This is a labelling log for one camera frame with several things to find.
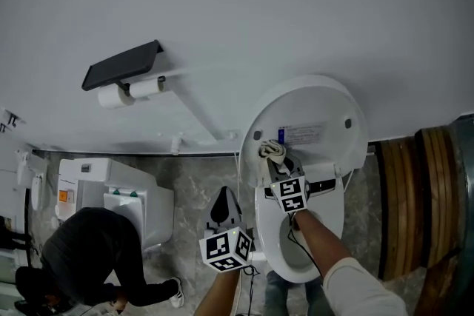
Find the toilet lid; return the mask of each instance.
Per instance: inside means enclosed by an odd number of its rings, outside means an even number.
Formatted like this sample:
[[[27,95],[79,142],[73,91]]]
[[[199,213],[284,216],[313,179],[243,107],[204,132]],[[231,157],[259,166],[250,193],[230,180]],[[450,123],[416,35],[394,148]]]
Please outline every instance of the toilet lid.
[[[277,84],[258,101],[240,150],[243,181],[257,186],[262,141],[275,139],[300,158],[309,181],[317,167],[335,164],[341,175],[364,164],[367,125],[346,87],[321,75]]]

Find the jeans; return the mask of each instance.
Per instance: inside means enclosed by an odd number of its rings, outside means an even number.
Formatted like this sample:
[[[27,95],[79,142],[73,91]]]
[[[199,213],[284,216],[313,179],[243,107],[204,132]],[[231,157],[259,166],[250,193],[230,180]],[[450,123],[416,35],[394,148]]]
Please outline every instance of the jeans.
[[[291,283],[274,271],[267,275],[264,316],[288,316],[287,297]],[[304,284],[309,304],[308,316],[333,316],[322,289],[321,277]]]

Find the shoe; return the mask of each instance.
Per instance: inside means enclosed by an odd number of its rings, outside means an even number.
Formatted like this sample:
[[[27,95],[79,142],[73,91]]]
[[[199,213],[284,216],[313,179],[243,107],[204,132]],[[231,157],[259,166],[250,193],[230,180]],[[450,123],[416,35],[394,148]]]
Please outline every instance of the shoe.
[[[170,297],[171,305],[174,308],[181,308],[184,305],[184,293],[181,286],[181,280],[177,277],[172,277],[170,280],[175,280],[178,283],[178,293]]]

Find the cable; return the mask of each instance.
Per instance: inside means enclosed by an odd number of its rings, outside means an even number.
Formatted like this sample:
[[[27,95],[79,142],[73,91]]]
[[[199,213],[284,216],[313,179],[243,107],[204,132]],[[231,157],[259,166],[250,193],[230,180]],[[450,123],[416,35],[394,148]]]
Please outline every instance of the cable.
[[[350,179],[353,177],[354,170],[350,172],[349,178],[347,179],[346,185],[344,186],[344,194],[346,193],[346,189],[349,186]]]
[[[252,272],[251,272],[250,274],[246,271],[249,267],[252,269]],[[250,266],[244,267],[244,268],[242,269],[242,271],[244,272],[245,275],[251,275],[251,276],[252,276],[252,278],[250,279],[249,311],[248,311],[248,313],[247,313],[247,316],[250,316],[250,315],[251,315],[251,311],[252,311],[253,279],[255,278],[256,275],[260,274],[260,272],[258,272],[258,270],[254,267],[254,265],[250,265]]]
[[[234,152],[234,158],[236,159],[237,169],[237,202],[240,201],[240,167],[238,166],[237,152]]]
[[[304,248],[303,245],[301,245],[297,240],[296,240],[296,237],[295,235],[293,234],[293,219],[295,217],[295,214],[296,212],[292,213],[291,216],[290,216],[290,231],[288,232],[288,240],[290,240],[291,242],[295,243],[296,245],[298,245],[300,248],[303,249],[303,251],[306,253],[306,255],[309,257],[309,259],[311,260],[311,262],[313,262],[313,265],[318,269],[318,271],[321,273],[321,270],[319,269],[318,267],[318,264],[314,261],[313,259],[313,256]]]
[[[94,306],[91,306],[87,311],[82,312],[79,316],[83,316],[84,314],[88,313]]]

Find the marble floor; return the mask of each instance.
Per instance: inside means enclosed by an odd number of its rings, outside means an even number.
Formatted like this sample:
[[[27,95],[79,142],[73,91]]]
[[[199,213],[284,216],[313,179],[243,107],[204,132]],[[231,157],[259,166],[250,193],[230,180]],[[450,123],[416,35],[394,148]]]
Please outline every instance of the marble floor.
[[[49,198],[47,206],[42,211],[30,211],[31,230],[39,251],[54,231],[51,218],[54,216],[56,204],[59,162],[63,158],[85,157],[85,155],[49,152],[42,155],[50,160],[47,176]],[[160,186],[174,190],[176,207],[172,240],[150,248],[144,253],[144,273],[148,283],[159,283],[171,275],[178,275],[183,280],[186,295],[186,304],[181,309],[173,309],[168,302],[143,308],[129,304],[123,315],[192,315],[215,277],[215,272],[202,263],[198,247],[198,240],[203,231],[200,222],[201,211],[206,207],[210,196],[222,186],[236,190],[234,157],[114,157],[113,159],[149,172],[156,177]],[[240,204],[247,227],[255,228],[253,191],[244,184],[240,186]],[[373,153],[368,154],[364,167],[354,172],[345,194],[344,204],[342,240],[362,266],[376,276],[381,248],[381,199],[377,158]],[[32,261],[34,265],[39,264],[37,257]],[[256,268],[261,274],[255,278],[253,315],[262,312],[266,284],[264,263],[257,264]],[[110,280],[116,281],[113,274]],[[409,314],[412,314],[423,281],[424,270],[418,269],[406,277],[384,285],[405,300]],[[241,286],[238,313],[247,314],[250,277],[242,275]],[[287,304],[292,315],[305,315],[307,302],[303,286],[295,286],[290,290]]]

